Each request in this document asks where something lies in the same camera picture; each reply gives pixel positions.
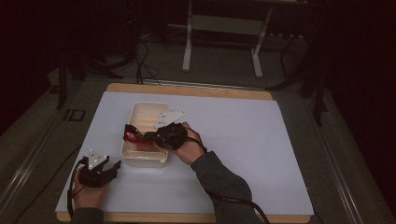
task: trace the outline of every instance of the dark background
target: dark background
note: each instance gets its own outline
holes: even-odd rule
[[[98,32],[114,34],[125,15],[120,10],[122,4],[117,1],[110,1],[113,7],[109,7],[109,1],[95,2],[99,21],[92,20],[89,1],[1,3],[0,135],[49,89],[46,74],[58,66],[64,40],[92,57],[103,56],[104,43]],[[140,20],[159,35],[166,36],[164,22],[185,23],[187,1],[143,2]],[[336,2],[319,36],[310,39],[314,48],[304,59],[325,64],[329,69],[326,87],[332,91],[361,154],[396,216],[395,9],[395,1],[390,0]],[[270,33],[299,33],[295,27],[302,18],[316,18],[307,16],[310,10],[312,8],[294,6],[278,8],[269,25]],[[260,11],[253,15],[262,17]]]

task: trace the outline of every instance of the gray sleeve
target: gray sleeve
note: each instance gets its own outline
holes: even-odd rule
[[[218,156],[208,152],[192,165],[202,187],[215,194],[251,201],[248,183],[225,167]],[[262,223],[249,205],[212,199],[216,223]]]
[[[97,208],[78,208],[72,218],[72,224],[103,224],[103,211]]]

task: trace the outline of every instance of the person's right hand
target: person's right hand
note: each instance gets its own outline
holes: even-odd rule
[[[182,123],[183,127],[186,128],[188,137],[201,141],[199,134],[193,131],[187,122]],[[184,163],[191,165],[195,160],[205,154],[204,149],[196,142],[187,140],[177,150],[169,150],[176,154]]]

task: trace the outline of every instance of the hand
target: hand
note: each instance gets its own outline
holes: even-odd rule
[[[193,131],[187,122],[182,123],[183,127],[186,128],[188,137],[201,141],[199,134]],[[169,150],[175,153],[184,163],[191,165],[196,159],[205,154],[204,149],[194,141],[187,140],[177,150]]]
[[[93,208],[100,208],[105,198],[109,183],[106,183],[101,188],[88,188],[81,185],[78,181],[79,172],[82,168],[79,168],[76,172],[74,178],[75,187],[73,188],[73,200],[75,202],[76,208],[83,208],[83,207],[93,207]]]

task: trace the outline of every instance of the person's left hand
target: person's left hand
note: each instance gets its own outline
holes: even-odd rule
[[[84,207],[100,208],[110,182],[106,183],[101,188],[85,187],[78,181],[79,172],[81,169],[82,168],[78,169],[74,178],[75,187],[73,188],[73,200],[75,202],[75,207],[76,209]]]

